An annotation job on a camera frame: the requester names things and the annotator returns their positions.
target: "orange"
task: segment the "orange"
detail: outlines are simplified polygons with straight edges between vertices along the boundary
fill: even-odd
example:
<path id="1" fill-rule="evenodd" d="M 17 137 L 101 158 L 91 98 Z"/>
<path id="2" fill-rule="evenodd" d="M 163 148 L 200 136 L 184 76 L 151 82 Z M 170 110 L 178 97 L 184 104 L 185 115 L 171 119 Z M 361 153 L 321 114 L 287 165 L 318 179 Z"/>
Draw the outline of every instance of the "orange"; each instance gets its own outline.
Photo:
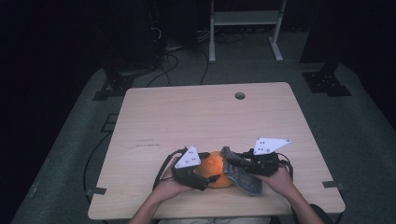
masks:
<path id="1" fill-rule="evenodd" d="M 220 175 L 216 182 L 209 184 L 209 187 L 214 189 L 227 188 L 233 183 L 223 172 L 223 158 L 219 151 L 211 152 L 208 158 L 202 160 L 201 165 L 195 169 L 195 173 L 206 178 Z"/>

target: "black strap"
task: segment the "black strap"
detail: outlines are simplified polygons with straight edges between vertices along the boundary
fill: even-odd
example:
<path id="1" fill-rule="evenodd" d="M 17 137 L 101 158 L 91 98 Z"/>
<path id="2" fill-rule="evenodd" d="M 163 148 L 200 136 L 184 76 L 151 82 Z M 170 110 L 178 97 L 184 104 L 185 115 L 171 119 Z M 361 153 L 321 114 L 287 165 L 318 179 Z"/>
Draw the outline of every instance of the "black strap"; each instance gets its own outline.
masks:
<path id="1" fill-rule="evenodd" d="M 187 149 L 183 148 L 183 149 L 178 149 L 176 151 L 174 151 L 172 154 L 168 155 L 168 157 L 166 158 L 166 160 L 163 162 L 163 165 L 161 166 L 160 171 L 158 172 L 157 176 L 155 177 L 154 180 L 154 185 L 152 186 L 152 189 L 157 188 L 158 183 L 161 180 L 161 176 L 163 175 L 163 171 L 165 170 L 166 166 L 168 165 L 169 161 L 172 160 L 172 158 L 177 154 L 177 153 L 184 153 L 186 152 Z"/>
<path id="2" fill-rule="evenodd" d="M 289 161 L 279 161 L 280 164 L 286 165 L 289 169 L 289 174 L 291 177 L 291 181 L 293 180 L 293 167 L 291 166 L 291 163 Z"/>

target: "white tag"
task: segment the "white tag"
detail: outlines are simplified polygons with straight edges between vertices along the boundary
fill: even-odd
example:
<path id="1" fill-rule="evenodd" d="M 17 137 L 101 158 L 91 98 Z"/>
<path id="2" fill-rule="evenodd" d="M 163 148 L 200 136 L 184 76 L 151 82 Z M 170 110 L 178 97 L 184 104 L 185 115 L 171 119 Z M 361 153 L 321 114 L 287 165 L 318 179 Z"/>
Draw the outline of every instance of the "white tag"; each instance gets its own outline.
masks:
<path id="1" fill-rule="evenodd" d="M 184 153 L 180 160 L 176 163 L 175 168 L 185 168 L 201 164 L 196 146 L 190 148 Z"/>
<path id="2" fill-rule="evenodd" d="M 254 155 L 270 154 L 280 147 L 283 147 L 290 143 L 289 139 L 278 139 L 278 138 L 258 138 L 256 146 L 254 147 Z"/>

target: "shelf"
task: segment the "shelf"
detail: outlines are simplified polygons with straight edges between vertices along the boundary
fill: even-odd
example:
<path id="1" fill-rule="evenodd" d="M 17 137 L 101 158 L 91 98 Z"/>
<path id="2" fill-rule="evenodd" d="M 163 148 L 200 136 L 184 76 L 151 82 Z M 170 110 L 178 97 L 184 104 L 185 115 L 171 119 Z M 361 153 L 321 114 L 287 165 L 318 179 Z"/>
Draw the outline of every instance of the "shelf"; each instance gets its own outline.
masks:
<path id="1" fill-rule="evenodd" d="M 276 24 L 278 13 L 278 10 L 215 12 L 214 25 Z"/>

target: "round hole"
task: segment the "round hole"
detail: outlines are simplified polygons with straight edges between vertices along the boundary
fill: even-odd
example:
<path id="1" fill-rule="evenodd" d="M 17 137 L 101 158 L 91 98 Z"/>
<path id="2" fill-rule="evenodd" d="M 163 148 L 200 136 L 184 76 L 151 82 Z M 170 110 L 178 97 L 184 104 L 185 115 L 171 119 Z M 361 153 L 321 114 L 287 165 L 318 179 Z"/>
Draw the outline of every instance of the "round hole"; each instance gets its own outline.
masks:
<path id="1" fill-rule="evenodd" d="M 245 99 L 245 97 L 246 97 L 246 95 L 244 93 L 242 93 L 242 92 L 237 92 L 235 94 L 235 98 L 238 99 L 238 100 L 243 100 L 243 99 Z"/>

